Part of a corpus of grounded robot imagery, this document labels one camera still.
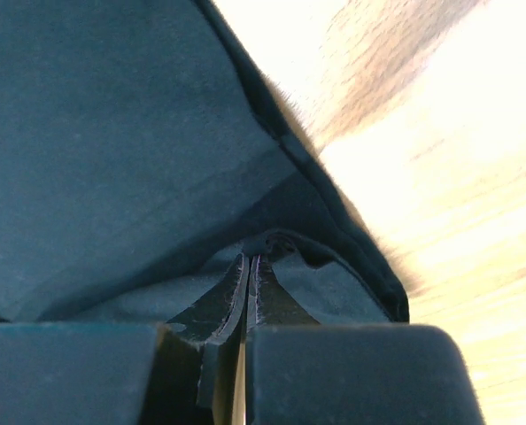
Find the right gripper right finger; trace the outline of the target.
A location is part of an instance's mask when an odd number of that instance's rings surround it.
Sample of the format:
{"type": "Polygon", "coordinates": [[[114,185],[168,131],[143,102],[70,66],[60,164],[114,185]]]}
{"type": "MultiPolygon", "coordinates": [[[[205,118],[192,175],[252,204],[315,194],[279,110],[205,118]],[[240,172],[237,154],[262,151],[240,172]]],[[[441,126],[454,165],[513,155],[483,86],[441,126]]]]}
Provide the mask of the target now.
{"type": "Polygon", "coordinates": [[[259,326],[318,325],[278,282],[268,258],[258,255],[251,259],[247,301],[247,330],[259,326]]]}

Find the black t shirt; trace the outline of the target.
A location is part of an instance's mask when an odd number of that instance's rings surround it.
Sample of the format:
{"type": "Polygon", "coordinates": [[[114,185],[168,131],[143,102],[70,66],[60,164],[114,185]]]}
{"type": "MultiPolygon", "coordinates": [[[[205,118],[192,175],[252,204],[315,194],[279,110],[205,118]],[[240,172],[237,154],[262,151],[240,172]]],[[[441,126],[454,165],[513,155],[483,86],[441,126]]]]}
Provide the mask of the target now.
{"type": "Polygon", "coordinates": [[[319,321],[402,283],[206,1],[0,1],[0,321],[168,321],[269,259],[319,321]]]}

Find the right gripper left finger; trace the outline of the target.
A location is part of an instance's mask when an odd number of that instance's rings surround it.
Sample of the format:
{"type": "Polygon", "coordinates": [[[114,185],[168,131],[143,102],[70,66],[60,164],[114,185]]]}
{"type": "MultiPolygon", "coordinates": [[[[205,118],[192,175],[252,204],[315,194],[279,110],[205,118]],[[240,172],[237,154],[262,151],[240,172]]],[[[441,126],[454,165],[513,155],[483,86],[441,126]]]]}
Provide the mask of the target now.
{"type": "Polygon", "coordinates": [[[197,407],[222,407],[233,398],[249,272],[250,259],[238,254],[213,288],[167,322],[201,351],[197,407]]]}

